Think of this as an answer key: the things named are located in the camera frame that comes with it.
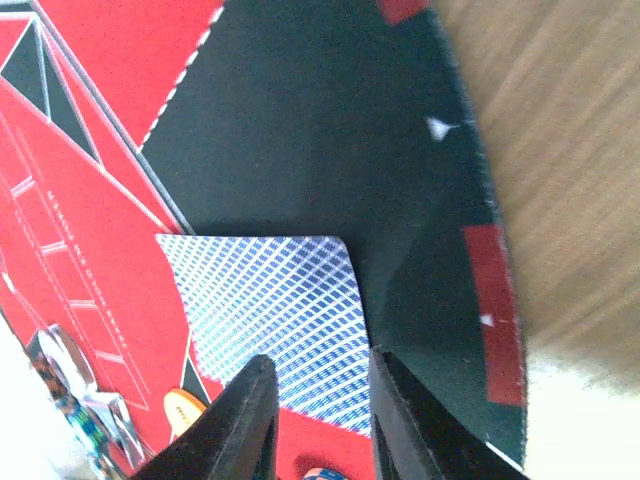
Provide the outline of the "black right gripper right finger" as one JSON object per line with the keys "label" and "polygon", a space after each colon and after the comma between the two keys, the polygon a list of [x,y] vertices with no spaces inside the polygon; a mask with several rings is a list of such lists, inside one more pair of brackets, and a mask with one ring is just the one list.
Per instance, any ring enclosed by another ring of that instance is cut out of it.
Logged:
{"label": "black right gripper right finger", "polygon": [[378,479],[523,479],[471,434],[393,353],[369,353]]}

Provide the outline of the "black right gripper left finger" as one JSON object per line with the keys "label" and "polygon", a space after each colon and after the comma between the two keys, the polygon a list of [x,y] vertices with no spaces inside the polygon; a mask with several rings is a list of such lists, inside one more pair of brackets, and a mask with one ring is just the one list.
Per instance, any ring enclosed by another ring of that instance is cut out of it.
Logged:
{"label": "black right gripper left finger", "polygon": [[274,362],[252,357],[185,433],[135,479],[275,479],[278,383]]}

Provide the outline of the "blue 10 chip bottom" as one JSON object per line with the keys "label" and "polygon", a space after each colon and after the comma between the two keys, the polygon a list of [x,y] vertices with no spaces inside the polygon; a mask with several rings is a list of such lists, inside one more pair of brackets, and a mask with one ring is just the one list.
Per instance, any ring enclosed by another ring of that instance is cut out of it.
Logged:
{"label": "blue 10 chip bottom", "polygon": [[347,480],[343,474],[328,468],[312,468],[302,477],[303,480]]}

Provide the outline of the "dealt card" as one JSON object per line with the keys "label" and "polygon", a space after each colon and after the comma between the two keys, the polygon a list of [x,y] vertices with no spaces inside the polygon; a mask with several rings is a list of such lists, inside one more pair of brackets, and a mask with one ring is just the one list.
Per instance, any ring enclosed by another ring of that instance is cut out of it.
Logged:
{"label": "dealt card", "polygon": [[228,384],[250,358],[267,355],[282,407],[370,434],[369,340],[342,240],[159,234],[156,241],[203,376]]}

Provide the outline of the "orange big blind button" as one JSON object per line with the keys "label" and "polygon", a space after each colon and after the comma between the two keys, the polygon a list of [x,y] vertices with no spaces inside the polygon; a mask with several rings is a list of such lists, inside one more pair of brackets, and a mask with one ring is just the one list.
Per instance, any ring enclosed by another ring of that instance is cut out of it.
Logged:
{"label": "orange big blind button", "polygon": [[163,411],[170,426],[170,441],[183,435],[204,414],[208,402],[182,388],[170,389],[163,398]]}

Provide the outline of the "triangular all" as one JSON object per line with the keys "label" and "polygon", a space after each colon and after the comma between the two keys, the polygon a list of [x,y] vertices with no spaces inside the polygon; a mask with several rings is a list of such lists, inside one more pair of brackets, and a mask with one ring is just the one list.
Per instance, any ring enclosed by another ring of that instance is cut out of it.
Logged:
{"label": "triangular all", "polygon": [[134,470],[145,461],[145,452],[139,441],[124,398],[113,392],[89,392],[81,403],[97,415],[111,440],[123,451]]}

